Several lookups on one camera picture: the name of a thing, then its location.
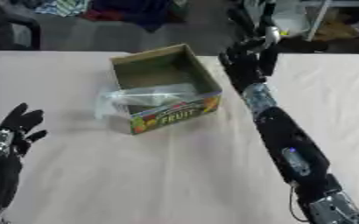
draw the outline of floor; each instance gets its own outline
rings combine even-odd
[[[134,24],[91,22],[78,17],[34,15],[43,29],[47,51],[117,51],[136,53],[161,46],[189,44],[199,55],[217,55],[231,43],[227,0],[192,0],[187,22],[165,24],[148,33]]]

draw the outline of wire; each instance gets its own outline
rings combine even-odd
[[[292,195],[294,194],[294,187],[292,186],[290,188],[290,199],[289,199],[289,210],[290,213],[292,214],[292,217],[294,217],[295,220],[300,221],[300,222],[309,222],[309,220],[302,220],[300,218],[298,218],[298,216],[294,213],[294,210],[292,208]]]

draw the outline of clear plastic bag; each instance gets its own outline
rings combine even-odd
[[[183,101],[195,95],[194,86],[183,83],[123,89],[107,93],[103,97],[116,104],[158,107],[171,102]]]
[[[104,115],[129,116],[127,105],[159,107],[175,102],[192,100],[197,95],[190,83],[155,87],[138,87],[117,91],[103,90],[98,95],[95,117]]]

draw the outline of cardboard box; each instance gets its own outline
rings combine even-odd
[[[119,89],[191,83],[197,93],[192,100],[176,101],[159,107],[122,105],[120,110],[129,115],[132,134],[205,115],[218,108],[222,89],[188,45],[114,58],[111,63]]]

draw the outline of table surface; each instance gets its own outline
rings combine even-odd
[[[108,58],[120,54],[0,52],[0,121],[28,102],[46,112],[42,128],[50,133],[25,159],[9,219],[298,223],[288,210],[289,186],[215,57],[200,59],[223,88],[217,112],[139,136],[96,121]],[[359,55],[280,55],[269,85],[359,206]]]

